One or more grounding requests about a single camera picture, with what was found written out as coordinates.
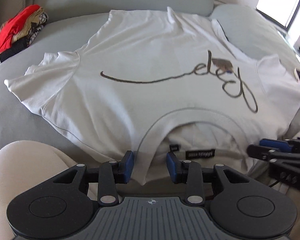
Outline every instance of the black window frame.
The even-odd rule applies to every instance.
[[[283,29],[283,30],[285,30],[285,31],[287,32],[287,31],[290,29],[290,27],[291,27],[291,25],[292,25],[294,19],[296,18],[299,9],[300,9],[300,0],[299,0],[298,4],[297,4],[297,6],[296,6],[296,9],[295,9],[295,11],[294,11],[294,13],[293,13],[293,15],[292,15],[292,17],[291,17],[291,19],[290,19],[290,22],[288,23],[288,26],[287,26],[287,27],[284,26],[284,25],[282,25],[281,23],[279,23],[278,21],[276,21],[275,19],[273,19],[273,18],[270,17],[269,15],[265,14],[264,12],[258,10],[257,8],[256,8],[256,11],[257,11],[258,13],[260,13],[264,18],[266,18],[266,19],[269,20],[270,22],[272,22],[272,23],[278,25],[281,29]]]

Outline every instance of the white t-shirt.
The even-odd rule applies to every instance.
[[[300,107],[300,84],[277,55],[250,59],[217,21],[171,8],[112,10],[82,48],[46,53],[5,84],[97,161],[133,150],[140,184],[167,176],[170,142],[231,150],[202,165],[248,172],[246,147],[283,135]],[[149,170],[151,162],[162,172]]]

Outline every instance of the window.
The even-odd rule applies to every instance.
[[[298,12],[300,0],[259,0],[257,10],[267,19],[288,30]]]

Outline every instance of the red cloth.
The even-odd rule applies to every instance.
[[[39,8],[40,6],[37,4],[30,5],[17,16],[7,21],[4,27],[0,30],[0,53],[11,48],[11,40],[13,36],[23,29],[28,17]]]

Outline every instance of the size tag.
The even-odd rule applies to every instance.
[[[186,151],[186,159],[212,158],[216,149]]]
[[[179,145],[178,144],[170,144],[170,151],[171,152],[178,152],[179,151]]]

